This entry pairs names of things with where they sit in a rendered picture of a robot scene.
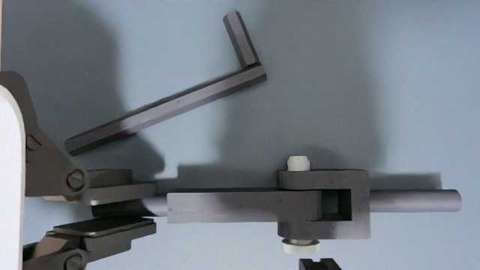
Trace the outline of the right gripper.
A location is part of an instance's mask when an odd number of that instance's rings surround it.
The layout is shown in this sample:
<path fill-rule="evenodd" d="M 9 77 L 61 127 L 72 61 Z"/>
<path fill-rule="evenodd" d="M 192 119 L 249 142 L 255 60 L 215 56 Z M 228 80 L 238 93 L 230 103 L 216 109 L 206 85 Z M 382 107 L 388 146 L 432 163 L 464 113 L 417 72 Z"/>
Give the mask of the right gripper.
<path fill-rule="evenodd" d="M 132 181 L 133 169 L 73 165 L 36 120 L 24 77 L 0 71 L 0 270 L 86 270 L 87 263 L 129 251 L 132 240 L 157 233 L 154 218 L 99 217 L 54 226 L 23 245 L 25 197 L 100 205 L 157 192 L 157 182 Z"/>

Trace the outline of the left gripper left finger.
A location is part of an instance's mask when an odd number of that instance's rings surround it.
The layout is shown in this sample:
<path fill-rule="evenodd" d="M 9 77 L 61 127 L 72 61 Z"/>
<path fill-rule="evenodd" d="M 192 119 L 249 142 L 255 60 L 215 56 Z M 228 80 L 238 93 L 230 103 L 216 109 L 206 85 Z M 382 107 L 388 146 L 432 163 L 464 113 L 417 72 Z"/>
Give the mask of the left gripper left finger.
<path fill-rule="evenodd" d="M 298 270 L 322 270 L 317 262 L 311 258 L 299 258 Z"/>

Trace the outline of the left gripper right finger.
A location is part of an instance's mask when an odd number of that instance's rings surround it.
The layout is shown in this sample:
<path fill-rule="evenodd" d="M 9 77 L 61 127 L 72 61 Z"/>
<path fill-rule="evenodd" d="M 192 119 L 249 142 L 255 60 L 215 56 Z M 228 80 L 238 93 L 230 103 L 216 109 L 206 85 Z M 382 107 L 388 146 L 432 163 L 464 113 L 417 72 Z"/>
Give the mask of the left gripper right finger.
<path fill-rule="evenodd" d="M 320 258 L 317 263 L 322 270 L 342 270 L 333 258 Z"/>

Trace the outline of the black l-shaped hex key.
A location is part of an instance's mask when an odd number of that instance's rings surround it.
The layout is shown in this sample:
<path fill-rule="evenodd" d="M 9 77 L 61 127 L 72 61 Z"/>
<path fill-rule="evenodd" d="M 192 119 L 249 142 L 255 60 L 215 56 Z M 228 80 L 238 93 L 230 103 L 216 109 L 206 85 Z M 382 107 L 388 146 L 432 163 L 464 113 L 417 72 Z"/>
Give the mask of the black l-shaped hex key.
<path fill-rule="evenodd" d="M 265 69 L 258 59 L 241 14 L 233 11 L 222 20 L 242 70 L 72 136 L 64 142 L 67 153 L 75 157 L 266 81 Z"/>

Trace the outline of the dark grey clevis fork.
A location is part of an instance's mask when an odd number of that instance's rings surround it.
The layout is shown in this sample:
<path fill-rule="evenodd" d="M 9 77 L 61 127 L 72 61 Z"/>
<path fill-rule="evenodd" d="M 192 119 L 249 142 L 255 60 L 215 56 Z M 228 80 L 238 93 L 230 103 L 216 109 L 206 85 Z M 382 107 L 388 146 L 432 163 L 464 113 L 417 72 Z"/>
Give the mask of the dark grey clevis fork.
<path fill-rule="evenodd" d="M 370 213 L 459 212 L 462 198 L 455 189 L 370 190 L 368 170 L 276 170 L 276 187 L 337 189 L 338 213 L 322 220 L 277 222 L 277 234 L 294 240 L 371 239 Z"/>

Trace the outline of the white clevis pin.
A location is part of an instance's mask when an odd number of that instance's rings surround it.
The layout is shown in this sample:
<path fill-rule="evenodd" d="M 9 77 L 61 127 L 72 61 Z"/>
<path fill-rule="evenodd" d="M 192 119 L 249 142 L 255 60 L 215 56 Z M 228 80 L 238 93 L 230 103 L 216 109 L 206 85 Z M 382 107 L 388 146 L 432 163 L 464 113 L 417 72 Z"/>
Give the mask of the white clevis pin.
<path fill-rule="evenodd" d="M 287 171 L 308 171 L 311 168 L 306 156 L 290 156 L 286 167 Z M 281 249 L 291 254 L 315 254 L 320 251 L 320 241 L 284 238 L 281 240 Z"/>

